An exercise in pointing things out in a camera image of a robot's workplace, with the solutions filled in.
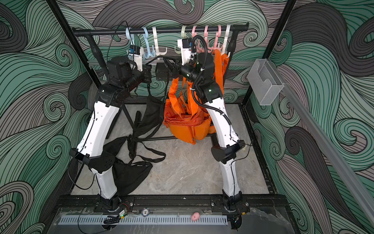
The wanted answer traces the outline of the orange sling bag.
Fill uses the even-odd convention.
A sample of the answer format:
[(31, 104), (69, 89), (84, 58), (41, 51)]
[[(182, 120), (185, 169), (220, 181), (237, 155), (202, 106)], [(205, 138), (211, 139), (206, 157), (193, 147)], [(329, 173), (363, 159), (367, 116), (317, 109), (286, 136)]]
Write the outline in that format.
[(219, 70), (218, 78), (216, 79), (216, 81), (218, 85), (220, 86), (222, 93), (224, 93), (224, 74), (227, 70), (228, 62), (229, 62), (229, 57), (227, 54), (221, 55), (221, 62), (222, 62), (222, 65), (220, 67), (221, 69)]

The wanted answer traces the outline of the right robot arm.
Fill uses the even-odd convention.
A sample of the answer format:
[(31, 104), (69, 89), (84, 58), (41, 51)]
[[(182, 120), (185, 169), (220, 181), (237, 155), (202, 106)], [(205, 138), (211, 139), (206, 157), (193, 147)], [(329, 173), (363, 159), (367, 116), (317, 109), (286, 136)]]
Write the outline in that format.
[(206, 40), (196, 35), (177, 41), (180, 59), (165, 64), (173, 77), (164, 109), (164, 125), (178, 139), (195, 144), (215, 133), (217, 143), (211, 148), (223, 177), (223, 202), (232, 212), (242, 200), (236, 175), (236, 153), (245, 147), (226, 111), (224, 74), (229, 58), (218, 49), (210, 49)]

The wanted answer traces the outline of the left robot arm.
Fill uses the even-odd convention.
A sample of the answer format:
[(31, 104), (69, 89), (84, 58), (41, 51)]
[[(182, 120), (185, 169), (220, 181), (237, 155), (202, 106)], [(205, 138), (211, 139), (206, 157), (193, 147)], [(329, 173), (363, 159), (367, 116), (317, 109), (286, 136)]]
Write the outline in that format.
[(106, 66), (108, 79), (98, 88), (87, 130), (78, 146), (70, 150), (70, 155), (88, 166), (97, 180), (100, 200), (109, 212), (115, 212), (121, 202), (113, 175), (115, 155), (104, 150), (104, 141), (131, 91), (142, 82), (149, 83), (151, 75), (143, 59), (136, 56), (114, 57)]

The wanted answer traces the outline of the large orange backpack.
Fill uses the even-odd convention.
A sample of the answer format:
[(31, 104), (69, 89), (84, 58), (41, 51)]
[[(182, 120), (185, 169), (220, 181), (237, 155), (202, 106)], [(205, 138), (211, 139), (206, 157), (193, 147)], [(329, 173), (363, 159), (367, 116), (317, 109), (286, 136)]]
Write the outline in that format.
[(175, 137), (193, 145), (197, 140), (203, 140), (208, 134), (216, 133), (212, 119), (205, 111), (201, 111), (188, 121), (173, 112), (166, 112), (164, 125)]

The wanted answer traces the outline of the black round mat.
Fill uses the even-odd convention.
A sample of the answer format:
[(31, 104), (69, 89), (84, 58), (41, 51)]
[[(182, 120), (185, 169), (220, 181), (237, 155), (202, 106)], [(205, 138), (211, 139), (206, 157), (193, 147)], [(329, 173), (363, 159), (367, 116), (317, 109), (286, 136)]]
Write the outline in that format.
[(112, 199), (115, 195), (126, 196), (133, 192), (149, 175), (154, 163), (165, 160), (166, 154), (161, 151), (146, 147), (146, 149), (159, 158), (151, 159), (140, 156), (141, 161), (130, 160), (125, 163), (116, 155), (126, 142), (127, 137), (119, 137), (103, 145), (103, 153), (108, 154), (113, 162), (108, 170), (97, 174), (97, 181), (100, 187), (101, 196), (105, 199)]

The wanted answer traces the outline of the black bag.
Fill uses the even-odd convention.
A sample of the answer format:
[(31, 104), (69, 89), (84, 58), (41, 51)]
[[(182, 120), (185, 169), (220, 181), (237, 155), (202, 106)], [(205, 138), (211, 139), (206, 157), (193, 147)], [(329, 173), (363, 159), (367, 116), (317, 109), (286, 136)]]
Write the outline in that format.
[(134, 158), (137, 156), (137, 143), (141, 143), (148, 151), (151, 151), (161, 157), (157, 159), (150, 159), (140, 155), (139, 157), (141, 157), (144, 161), (159, 163), (165, 159), (166, 154), (153, 148), (146, 147), (143, 142), (146, 140), (150, 140), (158, 132), (159, 128), (163, 124), (165, 103), (155, 98), (151, 94), (149, 84), (147, 85), (147, 90), (149, 95), (146, 100), (146, 111), (143, 119), (140, 121), (135, 121), (137, 125), (134, 126), (133, 134), (128, 136), (129, 157), (134, 160)]

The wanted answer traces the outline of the red-orange drawstring bag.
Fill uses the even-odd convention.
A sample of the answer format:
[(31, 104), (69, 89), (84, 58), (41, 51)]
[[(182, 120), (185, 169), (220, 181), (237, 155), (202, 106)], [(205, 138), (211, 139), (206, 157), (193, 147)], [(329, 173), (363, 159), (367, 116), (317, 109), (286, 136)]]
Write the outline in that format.
[(201, 102), (206, 106), (213, 104), (214, 100), (224, 103), (224, 94), (216, 81), (221, 65), (220, 51), (215, 50), (214, 54), (207, 55), (206, 69), (204, 70), (204, 85), (201, 86), (203, 97), (200, 98)]
[(164, 124), (199, 126), (210, 125), (211, 118), (193, 99), (192, 83), (186, 78), (173, 79), (164, 110)]

